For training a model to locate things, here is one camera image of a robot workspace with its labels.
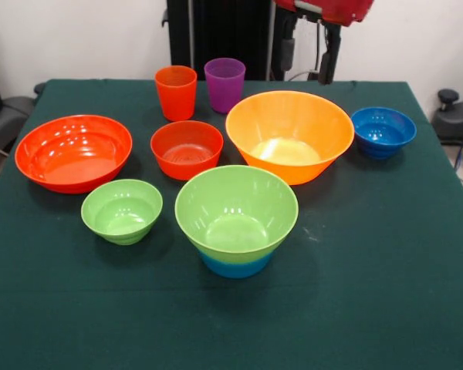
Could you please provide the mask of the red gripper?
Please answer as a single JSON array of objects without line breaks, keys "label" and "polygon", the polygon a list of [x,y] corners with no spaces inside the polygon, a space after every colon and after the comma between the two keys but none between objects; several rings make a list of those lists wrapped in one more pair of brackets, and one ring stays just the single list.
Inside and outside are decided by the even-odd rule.
[{"label": "red gripper", "polygon": [[[326,31],[326,51],[321,60],[318,82],[329,85],[333,82],[336,62],[340,50],[340,31],[342,26],[350,26],[353,22],[362,22],[369,12],[373,0],[275,0],[275,3],[288,11],[312,15],[322,19]],[[295,39],[293,32],[296,18],[286,15],[282,21],[280,69],[289,71],[292,68]]]}]

